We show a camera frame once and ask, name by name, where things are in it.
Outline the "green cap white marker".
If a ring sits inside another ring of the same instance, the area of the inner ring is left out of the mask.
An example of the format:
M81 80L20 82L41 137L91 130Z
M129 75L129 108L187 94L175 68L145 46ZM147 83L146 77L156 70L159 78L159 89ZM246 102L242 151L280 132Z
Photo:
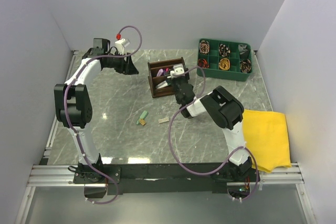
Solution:
M165 88L168 87L170 84L167 81L163 81L161 83L159 83L158 85L155 86L156 89L161 89L161 88Z

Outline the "lilac pen case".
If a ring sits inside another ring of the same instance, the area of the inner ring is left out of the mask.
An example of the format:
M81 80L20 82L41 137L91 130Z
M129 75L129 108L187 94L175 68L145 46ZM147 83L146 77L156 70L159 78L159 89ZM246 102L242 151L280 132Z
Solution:
M159 77L163 74L164 70L163 69L159 69L156 76Z

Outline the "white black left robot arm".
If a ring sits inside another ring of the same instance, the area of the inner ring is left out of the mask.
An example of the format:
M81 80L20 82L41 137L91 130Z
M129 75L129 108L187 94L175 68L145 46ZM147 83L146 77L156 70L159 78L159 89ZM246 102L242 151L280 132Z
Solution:
M119 39L111 45L110 40L95 38L91 47L82 57L75 73L64 83L54 87L56 118L68 129L79 153L79 164L91 165L86 176L91 182L104 179L105 170L101 155L94 145L90 129L93 115L88 86L105 68L124 75L135 75L139 71L125 52L127 39Z

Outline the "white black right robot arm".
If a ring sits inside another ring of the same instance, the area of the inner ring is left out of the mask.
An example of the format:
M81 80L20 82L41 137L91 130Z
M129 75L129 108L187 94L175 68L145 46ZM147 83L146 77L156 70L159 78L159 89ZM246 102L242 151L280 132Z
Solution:
M181 106L170 120L168 131L169 148L176 162L185 171L198 176L207 176L220 172L223 168L230 168L232 179L242 181L248 176L253 159L251 152L246 148L243 134L243 105L222 86L216 87L206 95L197 97L186 76L172 77L171 85L176 101ZM201 173L187 168L176 156L171 142L171 129L178 114L191 119L205 112L223 130L229 155L218 168Z

